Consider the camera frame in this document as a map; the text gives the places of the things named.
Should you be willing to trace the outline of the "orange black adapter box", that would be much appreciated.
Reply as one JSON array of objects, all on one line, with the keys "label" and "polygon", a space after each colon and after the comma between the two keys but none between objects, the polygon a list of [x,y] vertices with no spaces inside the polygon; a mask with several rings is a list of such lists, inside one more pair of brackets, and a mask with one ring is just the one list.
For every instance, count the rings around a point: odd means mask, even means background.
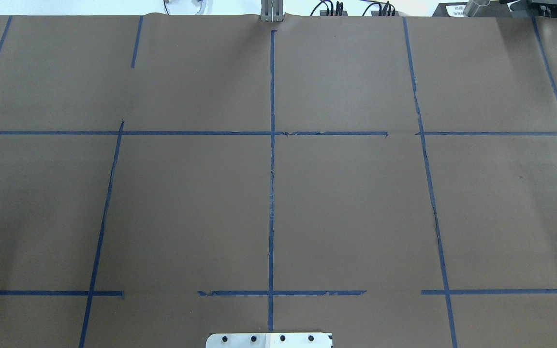
[{"label": "orange black adapter box", "polygon": [[340,1],[322,0],[314,10],[318,8],[319,15],[322,17],[345,17],[349,15],[345,10],[344,2]]},{"label": "orange black adapter box", "polygon": [[375,2],[374,4],[378,5],[378,10],[373,16],[378,17],[395,17],[396,16],[396,8],[392,5],[389,1],[387,2]]}]

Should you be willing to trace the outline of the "metal cup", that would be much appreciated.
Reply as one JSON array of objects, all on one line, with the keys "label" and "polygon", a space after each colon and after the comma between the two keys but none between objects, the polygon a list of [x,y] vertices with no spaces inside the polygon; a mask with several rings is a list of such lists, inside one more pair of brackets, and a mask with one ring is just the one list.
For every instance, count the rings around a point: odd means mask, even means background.
[{"label": "metal cup", "polygon": [[463,14],[465,17],[484,17],[489,4],[491,4],[490,0],[469,0]]}]

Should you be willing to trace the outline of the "aluminium frame post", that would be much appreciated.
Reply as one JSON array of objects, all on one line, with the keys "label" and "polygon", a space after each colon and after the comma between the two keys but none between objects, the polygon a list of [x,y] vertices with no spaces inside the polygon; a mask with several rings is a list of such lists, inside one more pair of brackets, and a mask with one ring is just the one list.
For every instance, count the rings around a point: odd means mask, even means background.
[{"label": "aluminium frame post", "polygon": [[261,22],[283,22],[285,18],[284,0],[261,0]]}]

